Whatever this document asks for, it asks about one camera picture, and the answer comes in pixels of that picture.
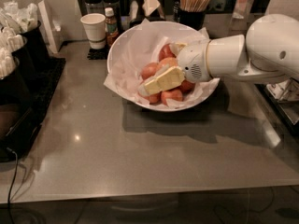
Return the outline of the yellow-padded gripper finger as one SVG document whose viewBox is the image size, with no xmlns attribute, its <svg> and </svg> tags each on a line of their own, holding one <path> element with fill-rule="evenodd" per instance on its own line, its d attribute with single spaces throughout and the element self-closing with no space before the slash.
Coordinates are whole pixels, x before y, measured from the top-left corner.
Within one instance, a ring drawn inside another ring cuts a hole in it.
<svg viewBox="0 0 299 224">
<path fill-rule="evenodd" d="M 182 49 L 184 49 L 187 46 L 186 43 L 170 43 L 169 44 L 169 48 L 171 50 L 171 52 L 175 55 L 178 56 L 178 54 L 180 53 L 180 51 Z"/>
<path fill-rule="evenodd" d="M 142 96 L 151 96 L 168 91 L 181 85 L 185 80 L 184 72 L 178 66 L 165 65 L 154 76 L 145 79 L 137 88 Z"/>
</svg>

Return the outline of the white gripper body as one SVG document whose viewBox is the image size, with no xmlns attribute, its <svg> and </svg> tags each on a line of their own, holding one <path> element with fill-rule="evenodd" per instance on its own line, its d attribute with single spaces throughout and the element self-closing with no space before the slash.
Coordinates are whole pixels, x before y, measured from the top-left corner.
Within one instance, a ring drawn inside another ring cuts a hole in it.
<svg viewBox="0 0 299 224">
<path fill-rule="evenodd" d="M 212 79 L 206 64 L 207 47 L 207 42 L 193 42 L 179 52 L 178 66 L 184 72 L 187 81 L 197 83 Z"/>
</svg>

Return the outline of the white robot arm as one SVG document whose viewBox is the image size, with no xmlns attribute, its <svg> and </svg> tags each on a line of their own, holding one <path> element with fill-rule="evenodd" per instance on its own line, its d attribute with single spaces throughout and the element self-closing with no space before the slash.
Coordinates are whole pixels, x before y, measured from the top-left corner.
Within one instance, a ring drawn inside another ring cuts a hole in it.
<svg viewBox="0 0 299 224">
<path fill-rule="evenodd" d="M 149 96 L 176 88 L 185 80 L 197 83 L 218 77 L 253 83 L 297 79 L 299 21 L 270 14 L 255 21 L 245 35 L 193 42 L 178 53 L 176 66 L 165 65 L 138 91 Z"/>
</svg>

